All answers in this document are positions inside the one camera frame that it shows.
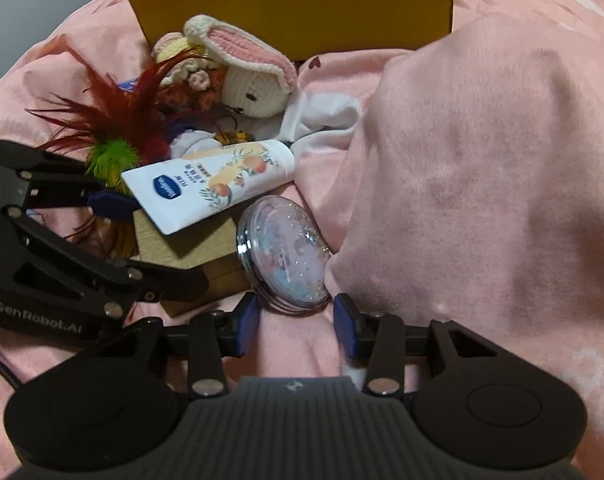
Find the stuffed rabbit toy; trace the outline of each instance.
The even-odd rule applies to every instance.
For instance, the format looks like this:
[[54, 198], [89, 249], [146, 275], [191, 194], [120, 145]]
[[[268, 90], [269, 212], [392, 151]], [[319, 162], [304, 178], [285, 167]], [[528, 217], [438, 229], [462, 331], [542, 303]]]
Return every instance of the stuffed rabbit toy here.
[[210, 16], [194, 16], [184, 25], [190, 44], [203, 45], [207, 56], [228, 65], [222, 102], [236, 113], [268, 118], [285, 110], [297, 70], [282, 53], [258, 38]]

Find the cardboard box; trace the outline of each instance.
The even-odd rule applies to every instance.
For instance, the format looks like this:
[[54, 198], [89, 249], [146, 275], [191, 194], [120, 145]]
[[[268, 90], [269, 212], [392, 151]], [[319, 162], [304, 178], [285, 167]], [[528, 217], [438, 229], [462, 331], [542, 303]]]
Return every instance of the cardboard box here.
[[209, 14], [293, 61], [326, 52], [417, 49], [451, 30], [453, 0], [129, 0], [150, 45]]
[[237, 257], [237, 222], [249, 205], [239, 204], [170, 236], [162, 235], [143, 210], [133, 214], [143, 262], [192, 269], [201, 267], [208, 278], [206, 294], [194, 303], [163, 301], [169, 316], [178, 316], [251, 287]]

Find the pink crochet flower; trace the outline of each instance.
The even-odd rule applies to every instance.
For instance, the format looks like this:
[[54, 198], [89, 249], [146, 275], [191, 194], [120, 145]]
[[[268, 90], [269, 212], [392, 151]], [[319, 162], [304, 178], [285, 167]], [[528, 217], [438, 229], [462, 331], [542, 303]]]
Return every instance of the pink crochet flower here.
[[189, 76], [189, 86], [196, 91], [206, 90], [210, 85], [211, 79], [204, 70], [198, 70]]

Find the glitter case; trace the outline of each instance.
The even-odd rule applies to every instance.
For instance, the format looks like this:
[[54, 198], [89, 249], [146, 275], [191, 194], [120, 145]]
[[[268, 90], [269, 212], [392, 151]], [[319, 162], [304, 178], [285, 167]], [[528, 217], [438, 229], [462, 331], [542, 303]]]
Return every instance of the glitter case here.
[[328, 302], [324, 267], [331, 249], [310, 216], [288, 198], [264, 196], [244, 211], [237, 253], [251, 286], [274, 310], [300, 315]]

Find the white lotion tube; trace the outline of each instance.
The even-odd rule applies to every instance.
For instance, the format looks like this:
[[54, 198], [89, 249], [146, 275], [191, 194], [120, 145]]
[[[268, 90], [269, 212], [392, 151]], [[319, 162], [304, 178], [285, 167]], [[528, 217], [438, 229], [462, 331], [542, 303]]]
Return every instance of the white lotion tube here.
[[122, 173], [164, 235], [293, 180], [295, 157], [278, 140], [186, 153]]

